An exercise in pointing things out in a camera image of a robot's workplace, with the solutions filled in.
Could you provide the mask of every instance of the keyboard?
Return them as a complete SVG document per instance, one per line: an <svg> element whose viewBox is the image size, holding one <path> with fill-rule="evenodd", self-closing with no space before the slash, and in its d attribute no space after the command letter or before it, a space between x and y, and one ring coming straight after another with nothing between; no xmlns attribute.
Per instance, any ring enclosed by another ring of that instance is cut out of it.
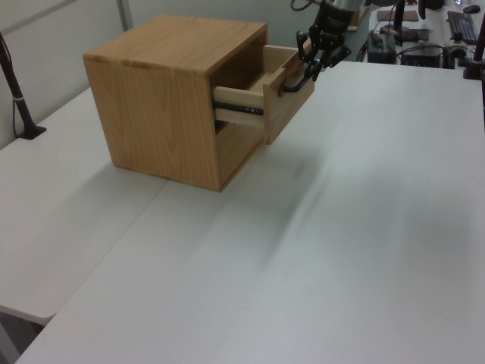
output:
<svg viewBox="0 0 485 364"><path fill-rule="evenodd" d="M456 33L463 33L463 42L475 46L478 41L478 33L470 14L448 11L449 29L452 31L452 39Z"/></svg>

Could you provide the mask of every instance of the wooden box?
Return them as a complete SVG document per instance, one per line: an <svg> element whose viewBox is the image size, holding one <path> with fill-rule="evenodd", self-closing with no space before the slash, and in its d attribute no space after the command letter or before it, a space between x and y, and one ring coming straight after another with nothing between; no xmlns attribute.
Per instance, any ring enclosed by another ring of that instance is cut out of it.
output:
<svg viewBox="0 0 485 364"><path fill-rule="evenodd" d="M160 15L87 52L113 163L221 191L314 89L282 93L302 63L267 43L266 24Z"/></svg>

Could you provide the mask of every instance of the computer mouse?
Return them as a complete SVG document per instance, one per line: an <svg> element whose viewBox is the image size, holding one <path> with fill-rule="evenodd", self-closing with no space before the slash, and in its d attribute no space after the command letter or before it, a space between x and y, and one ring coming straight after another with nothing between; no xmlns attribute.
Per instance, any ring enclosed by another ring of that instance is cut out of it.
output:
<svg viewBox="0 0 485 364"><path fill-rule="evenodd" d="M470 6L467 6L466 8L463 8L464 14L475 14L479 12L480 12L480 6L478 5L470 5Z"/></svg>

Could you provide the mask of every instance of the cabinet top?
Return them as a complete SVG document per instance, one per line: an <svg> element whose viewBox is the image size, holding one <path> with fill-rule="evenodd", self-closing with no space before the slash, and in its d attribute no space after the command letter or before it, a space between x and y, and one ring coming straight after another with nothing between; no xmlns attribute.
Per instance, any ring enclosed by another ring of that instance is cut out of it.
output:
<svg viewBox="0 0 485 364"><path fill-rule="evenodd" d="M85 61L208 75L250 42L264 23L158 15L84 54Z"/></svg>

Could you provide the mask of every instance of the table surface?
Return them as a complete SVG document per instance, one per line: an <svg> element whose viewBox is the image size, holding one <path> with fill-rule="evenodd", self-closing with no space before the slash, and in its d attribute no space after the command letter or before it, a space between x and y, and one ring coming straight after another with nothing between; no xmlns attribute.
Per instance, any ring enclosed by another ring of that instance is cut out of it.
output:
<svg viewBox="0 0 485 364"><path fill-rule="evenodd" d="M0 152L0 311L46 324L166 180L112 165L90 90L41 125Z"/></svg>
<svg viewBox="0 0 485 364"><path fill-rule="evenodd" d="M481 362L484 166L479 82L343 62L223 193L169 181L18 363Z"/></svg>

